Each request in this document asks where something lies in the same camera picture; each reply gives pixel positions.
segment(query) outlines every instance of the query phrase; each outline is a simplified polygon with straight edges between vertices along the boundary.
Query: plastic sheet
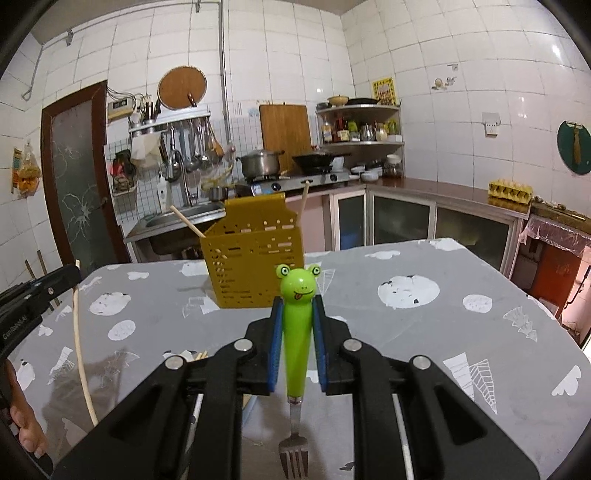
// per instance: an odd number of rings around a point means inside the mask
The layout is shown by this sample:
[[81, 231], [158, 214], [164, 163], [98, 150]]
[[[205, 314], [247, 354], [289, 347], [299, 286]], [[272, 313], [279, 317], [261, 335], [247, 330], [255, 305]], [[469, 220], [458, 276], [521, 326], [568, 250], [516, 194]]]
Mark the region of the plastic sheet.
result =
[[591, 262], [591, 235], [563, 223], [531, 215], [525, 229], [519, 235], [519, 242], [524, 244], [527, 237], [542, 240], [554, 247], [573, 253], [585, 262]]

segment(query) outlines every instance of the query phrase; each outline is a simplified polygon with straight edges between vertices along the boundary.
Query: table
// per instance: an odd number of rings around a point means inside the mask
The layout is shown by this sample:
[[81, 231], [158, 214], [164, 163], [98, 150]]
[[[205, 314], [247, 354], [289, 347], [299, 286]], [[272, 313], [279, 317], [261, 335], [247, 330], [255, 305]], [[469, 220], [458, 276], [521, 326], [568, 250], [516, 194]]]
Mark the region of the table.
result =
[[[306, 261], [321, 264], [327, 314], [346, 320], [354, 337], [392, 358], [429, 356], [530, 456], [543, 479], [558, 467], [591, 417], [591, 366], [541, 304], [451, 239], [309, 254]], [[99, 418], [167, 351], [213, 355], [270, 312], [221, 310], [213, 298], [203, 261], [110, 265], [84, 281], [80, 328]], [[47, 316], [13, 355], [54, 459], [92, 427], [69, 310], [64, 304]], [[310, 478], [353, 478], [346, 470], [353, 461], [351, 398], [320, 392], [313, 355], [311, 349], [302, 413]], [[277, 444], [288, 431], [281, 372], [276, 393], [257, 399], [244, 427], [243, 478], [282, 478]]]

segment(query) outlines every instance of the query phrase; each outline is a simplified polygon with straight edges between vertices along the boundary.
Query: wooden cutting board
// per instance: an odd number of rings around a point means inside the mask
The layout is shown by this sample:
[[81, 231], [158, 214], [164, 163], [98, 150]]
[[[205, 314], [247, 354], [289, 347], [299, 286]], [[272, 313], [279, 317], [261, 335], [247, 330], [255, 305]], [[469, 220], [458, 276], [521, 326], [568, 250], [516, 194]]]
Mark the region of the wooden cutting board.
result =
[[265, 150], [285, 153], [279, 157], [281, 172], [301, 173], [292, 160], [312, 150], [308, 110], [305, 105], [261, 105], [262, 143]]

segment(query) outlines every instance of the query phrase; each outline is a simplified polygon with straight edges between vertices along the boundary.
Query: stainless steel pot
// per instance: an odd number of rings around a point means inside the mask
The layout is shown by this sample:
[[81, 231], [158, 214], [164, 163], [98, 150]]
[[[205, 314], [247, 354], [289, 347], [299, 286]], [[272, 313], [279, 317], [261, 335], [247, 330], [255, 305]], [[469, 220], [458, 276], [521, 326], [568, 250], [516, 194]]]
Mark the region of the stainless steel pot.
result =
[[279, 156], [285, 151], [253, 150], [243, 157], [237, 158], [242, 163], [242, 174], [246, 179], [279, 175]]

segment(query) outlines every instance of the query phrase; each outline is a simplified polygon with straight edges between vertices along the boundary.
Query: wall switch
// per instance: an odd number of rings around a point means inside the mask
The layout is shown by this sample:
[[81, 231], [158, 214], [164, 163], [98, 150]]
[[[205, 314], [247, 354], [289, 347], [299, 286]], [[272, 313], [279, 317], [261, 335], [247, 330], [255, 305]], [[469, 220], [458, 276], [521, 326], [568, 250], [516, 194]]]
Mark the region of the wall switch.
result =
[[496, 137], [499, 134], [501, 116], [498, 113], [482, 112], [482, 123], [487, 137]]

